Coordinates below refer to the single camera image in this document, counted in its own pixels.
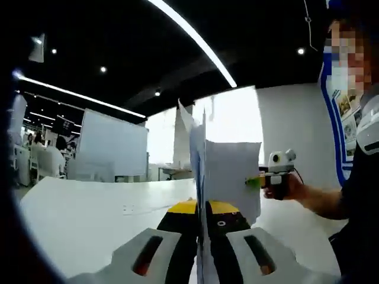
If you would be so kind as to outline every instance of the ceiling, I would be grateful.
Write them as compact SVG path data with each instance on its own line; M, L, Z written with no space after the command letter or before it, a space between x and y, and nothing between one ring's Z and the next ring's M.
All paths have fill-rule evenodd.
M312 44L303 0L227 1L166 0L219 56L237 86L257 88L316 82L325 40L325 1L309 1ZM44 63L20 66L28 77L118 107L150 116L230 88L197 44L147 0L54 7L40 13L45 33ZM297 49L306 52L299 55ZM81 124L90 108L133 123L143 118L29 82L24 94L29 119L50 123L64 115ZM160 89L161 96L155 96ZM54 101L41 98L44 96Z

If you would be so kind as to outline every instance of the black shirt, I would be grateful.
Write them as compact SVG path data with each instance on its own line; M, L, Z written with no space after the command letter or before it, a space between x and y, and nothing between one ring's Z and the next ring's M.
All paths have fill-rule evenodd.
M356 146L349 179L342 187L349 222L338 235L336 257L341 273L360 283L379 279L379 153Z

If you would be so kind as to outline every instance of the white paper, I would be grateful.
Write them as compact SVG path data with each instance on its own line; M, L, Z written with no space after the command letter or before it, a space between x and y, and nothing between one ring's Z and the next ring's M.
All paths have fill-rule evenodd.
M245 180L259 175L261 143L207 141L205 148L207 198L232 204L250 225L254 224L261 214L260 188L246 186Z
M259 187L245 185L246 178L259 174L261 143L215 143L205 139L203 124L198 125L179 102L184 125L189 133L191 168L197 188L203 239L198 242L197 280L199 284L219 283L211 255L205 203L209 200L227 202L239 209L250 224L261 213Z

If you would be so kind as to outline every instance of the man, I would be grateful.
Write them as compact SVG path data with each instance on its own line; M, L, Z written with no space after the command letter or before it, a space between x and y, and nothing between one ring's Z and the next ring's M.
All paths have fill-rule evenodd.
M67 142L62 136L58 136L56 141L56 147L48 146L46 151L52 153L52 166L54 167L55 175L60 176L65 172L66 160L60 151L66 149Z
M361 109L364 110L379 98L379 45L375 38L378 31L373 29L375 25L368 25L370 19L364 22L361 18L362 15L354 17L353 14L337 17L330 25L330 32L332 58L337 61L334 66L345 67L348 71L345 78L339 73L339 80L345 79L346 86L341 92L361 96ZM361 147L358 142L351 175L342 190L323 191L304 185L291 175L289 194L285 197L324 218L349 219L348 225L331 238L341 269L341 283L368 283L368 280L379 283L379 267L376 266L379 263L379 153L367 155ZM273 198L273 190L266 189L265 196Z

